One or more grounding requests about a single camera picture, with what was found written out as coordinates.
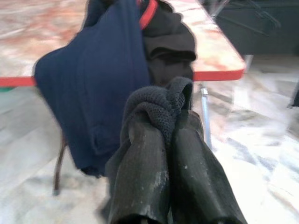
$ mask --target tiled floor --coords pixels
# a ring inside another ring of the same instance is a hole
[[[208,83],[213,151],[249,224],[299,223],[299,109],[287,108],[298,80],[299,58],[259,56],[242,80]],[[68,154],[52,196],[59,135],[34,88],[0,93],[0,224],[103,223],[107,181]]]

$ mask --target black fabric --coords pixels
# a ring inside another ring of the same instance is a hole
[[[97,7],[98,19],[92,13],[67,46],[35,67],[37,86],[76,167],[94,176],[104,174],[105,163],[119,148],[129,95],[150,85],[136,0],[116,1],[107,11],[103,4]]]
[[[167,88],[145,87],[129,97],[121,147],[105,170],[111,199],[102,214],[108,224],[145,218],[149,224],[247,223],[204,143],[199,116],[188,110],[191,89],[191,81],[179,77]]]
[[[291,106],[299,107],[299,83],[297,84],[297,88],[295,90],[294,99]]]
[[[152,83],[167,85],[174,77],[193,79],[191,62],[196,59],[195,40],[181,22],[181,15],[159,1],[156,13],[143,30],[145,53]]]

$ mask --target navy blue jacket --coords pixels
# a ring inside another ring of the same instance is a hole
[[[76,167],[103,174],[119,147],[126,100],[150,78],[136,0],[117,1],[99,17],[67,46],[42,57],[35,79]]]

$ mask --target table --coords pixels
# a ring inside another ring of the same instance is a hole
[[[240,79],[245,64],[205,9],[196,0],[167,0],[183,15],[196,37],[195,81]],[[80,30],[82,0],[10,0],[0,2],[0,86],[35,85],[34,63],[66,45]],[[211,147],[207,89],[201,88],[207,143]]]

